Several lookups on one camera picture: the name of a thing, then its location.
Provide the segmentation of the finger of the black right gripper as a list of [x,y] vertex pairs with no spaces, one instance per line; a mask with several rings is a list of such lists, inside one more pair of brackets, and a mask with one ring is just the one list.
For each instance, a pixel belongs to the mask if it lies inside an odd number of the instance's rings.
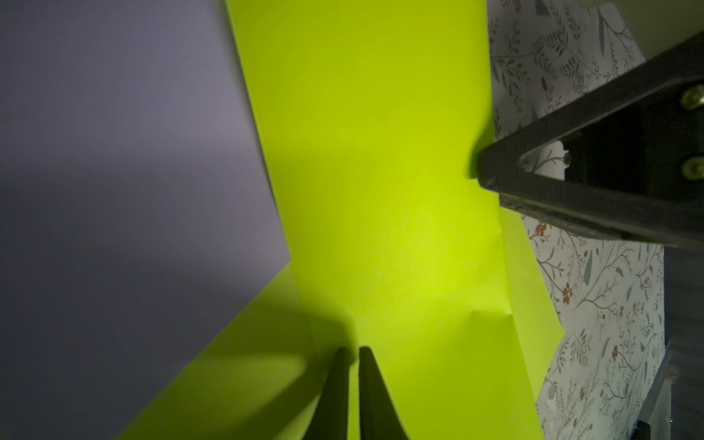
[[484,148],[480,185],[587,238],[703,245],[703,38]]

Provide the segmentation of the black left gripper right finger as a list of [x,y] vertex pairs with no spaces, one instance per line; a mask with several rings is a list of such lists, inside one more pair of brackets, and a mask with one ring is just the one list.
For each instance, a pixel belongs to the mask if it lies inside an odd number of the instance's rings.
[[368,346],[359,349],[359,427],[361,440],[409,439]]

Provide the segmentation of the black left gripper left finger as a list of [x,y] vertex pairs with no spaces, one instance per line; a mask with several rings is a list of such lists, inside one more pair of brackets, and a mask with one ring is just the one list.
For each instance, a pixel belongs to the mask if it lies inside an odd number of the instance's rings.
[[350,353],[339,348],[303,440],[348,439]]

